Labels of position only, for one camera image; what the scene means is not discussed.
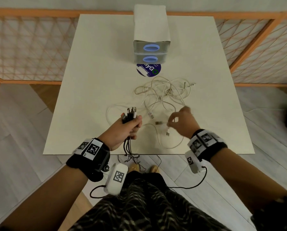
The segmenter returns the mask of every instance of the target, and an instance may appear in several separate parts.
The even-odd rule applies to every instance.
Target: drawer handle
[[[154,44],[144,46],[144,50],[149,51],[149,52],[157,51],[159,49],[160,49],[160,47],[158,45],[154,45]]]
[[[147,56],[143,58],[144,62],[157,62],[157,60],[158,60],[157,57],[154,56]]]

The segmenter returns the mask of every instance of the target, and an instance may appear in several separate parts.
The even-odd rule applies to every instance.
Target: gray wood floor
[[[265,174],[287,189],[287,129],[284,111],[287,94],[276,88],[237,88],[245,121],[256,154],[241,155]],[[46,178],[65,163],[69,156],[42,155],[52,113],[27,85],[0,87],[0,221]],[[189,187],[197,184],[204,172],[192,174],[181,155],[160,155],[160,165],[168,186]],[[149,169],[160,160],[155,155],[142,155],[141,164]],[[113,155],[110,165],[118,162]],[[176,191],[232,230],[255,230],[246,209],[234,191],[206,162],[206,180],[194,189]],[[96,185],[88,182],[83,192],[89,193]],[[103,195],[102,190],[95,196]],[[90,199],[92,205],[98,200]]]

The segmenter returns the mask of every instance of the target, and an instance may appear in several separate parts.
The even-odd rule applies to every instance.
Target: table
[[[254,154],[214,18],[168,16],[168,21],[171,45],[158,76],[195,82],[185,103],[201,128],[217,133],[238,154]],[[109,127],[108,107],[118,103],[138,107],[142,102],[134,89],[152,78],[136,70],[133,29],[132,15],[80,15],[44,154],[71,154],[84,139],[97,137]],[[122,112],[126,108],[110,109],[110,122]],[[144,124],[154,122],[146,110],[138,113],[144,115]],[[170,112],[155,115],[155,120],[165,120]],[[169,133],[159,135],[164,146],[181,141],[174,129]],[[138,140],[132,141],[132,151],[184,154],[189,150],[187,142],[184,138],[178,147],[165,149],[158,144],[153,126],[146,125]],[[124,154],[123,148],[111,154]]]

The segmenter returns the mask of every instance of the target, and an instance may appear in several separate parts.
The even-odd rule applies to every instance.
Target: shoe
[[[159,167],[157,165],[152,165],[149,172],[160,173]]]
[[[137,172],[139,172],[139,164],[132,163],[132,164],[130,165],[130,167],[128,167],[127,173],[132,172],[132,171],[137,171]]]

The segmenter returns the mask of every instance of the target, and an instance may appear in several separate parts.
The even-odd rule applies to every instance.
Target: person's right hand
[[[179,112],[172,113],[168,119],[167,126],[176,129],[180,135],[189,139],[200,129],[188,106],[184,106]]]

